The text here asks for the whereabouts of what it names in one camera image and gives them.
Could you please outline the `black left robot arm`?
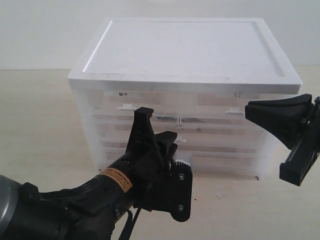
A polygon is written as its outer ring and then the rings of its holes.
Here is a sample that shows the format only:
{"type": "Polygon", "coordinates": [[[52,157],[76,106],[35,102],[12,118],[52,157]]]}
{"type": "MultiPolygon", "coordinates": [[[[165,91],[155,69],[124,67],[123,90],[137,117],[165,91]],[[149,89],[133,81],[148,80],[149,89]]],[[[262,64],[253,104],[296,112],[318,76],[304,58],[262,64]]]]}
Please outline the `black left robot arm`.
{"type": "Polygon", "coordinates": [[[124,155],[78,187],[40,192],[29,182],[1,176],[1,239],[109,240],[127,215],[120,239],[128,240],[141,210],[187,221],[193,172],[188,163],[175,159],[177,134],[154,133],[153,112],[136,109],[124,155]]]}

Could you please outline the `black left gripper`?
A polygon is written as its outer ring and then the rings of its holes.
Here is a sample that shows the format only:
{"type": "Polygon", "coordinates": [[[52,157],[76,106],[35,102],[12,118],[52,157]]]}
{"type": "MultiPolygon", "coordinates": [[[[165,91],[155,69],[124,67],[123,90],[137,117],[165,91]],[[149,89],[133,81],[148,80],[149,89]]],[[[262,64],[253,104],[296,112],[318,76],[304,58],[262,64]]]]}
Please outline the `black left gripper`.
{"type": "Polygon", "coordinates": [[[130,196],[131,207],[166,212],[185,222],[191,215],[193,173],[187,163],[174,159],[177,133],[154,133],[153,112],[148,107],[134,111],[125,154],[107,167],[107,174],[130,196]]]}

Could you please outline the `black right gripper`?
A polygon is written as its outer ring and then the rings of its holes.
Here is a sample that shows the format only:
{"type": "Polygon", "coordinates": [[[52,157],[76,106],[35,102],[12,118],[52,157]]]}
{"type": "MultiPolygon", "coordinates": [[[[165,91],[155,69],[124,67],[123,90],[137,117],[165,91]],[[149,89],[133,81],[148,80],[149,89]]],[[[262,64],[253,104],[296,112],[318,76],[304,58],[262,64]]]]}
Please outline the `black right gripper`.
{"type": "Polygon", "coordinates": [[[279,178],[299,187],[320,157],[320,98],[315,99],[314,105],[308,93],[286,99],[249,101],[245,118],[291,150],[279,166],[279,178]]]}

